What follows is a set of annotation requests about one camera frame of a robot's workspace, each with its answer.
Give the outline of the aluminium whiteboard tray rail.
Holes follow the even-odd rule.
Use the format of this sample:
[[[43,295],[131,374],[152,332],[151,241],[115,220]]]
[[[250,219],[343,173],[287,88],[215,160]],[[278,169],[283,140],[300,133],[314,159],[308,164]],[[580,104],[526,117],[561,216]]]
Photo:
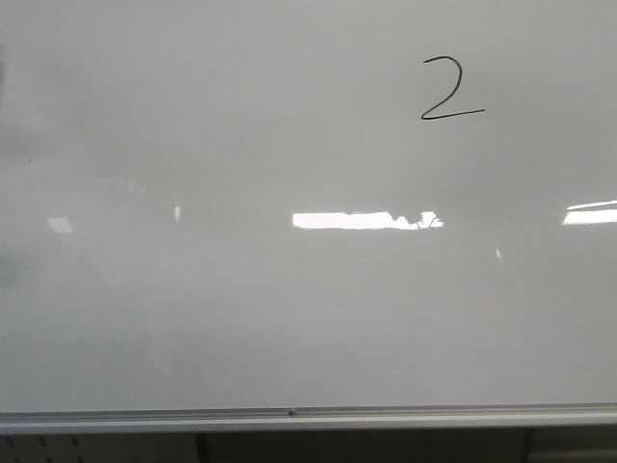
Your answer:
[[[614,425],[614,403],[3,412],[6,435]]]

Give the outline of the white whiteboard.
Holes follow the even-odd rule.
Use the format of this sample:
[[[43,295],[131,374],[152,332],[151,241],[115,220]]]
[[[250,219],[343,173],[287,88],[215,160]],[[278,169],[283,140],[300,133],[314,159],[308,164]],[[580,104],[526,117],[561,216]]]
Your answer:
[[[5,1],[5,412],[616,398],[612,1]]]

